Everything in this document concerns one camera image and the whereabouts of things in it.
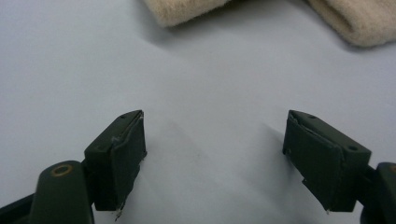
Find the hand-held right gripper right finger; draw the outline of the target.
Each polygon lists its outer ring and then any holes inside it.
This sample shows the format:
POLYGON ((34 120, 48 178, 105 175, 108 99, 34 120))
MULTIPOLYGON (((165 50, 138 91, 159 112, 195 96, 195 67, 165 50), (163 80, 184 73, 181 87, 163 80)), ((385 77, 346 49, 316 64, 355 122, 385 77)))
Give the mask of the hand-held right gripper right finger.
POLYGON ((354 188, 366 170, 371 151, 322 119, 291 110, 283 154, 303 176, 303 184, 324 209, 351 212, 354 188))

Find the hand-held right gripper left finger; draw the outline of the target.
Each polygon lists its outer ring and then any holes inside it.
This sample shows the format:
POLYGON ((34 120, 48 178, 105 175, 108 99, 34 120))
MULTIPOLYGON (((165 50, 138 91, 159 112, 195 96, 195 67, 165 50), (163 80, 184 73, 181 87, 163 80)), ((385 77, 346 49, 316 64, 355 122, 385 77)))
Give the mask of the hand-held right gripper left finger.
POLYGON ((84 150, 89 199, 97 211, 120 211, 147 156, 144 112, 115 118, 84 150))

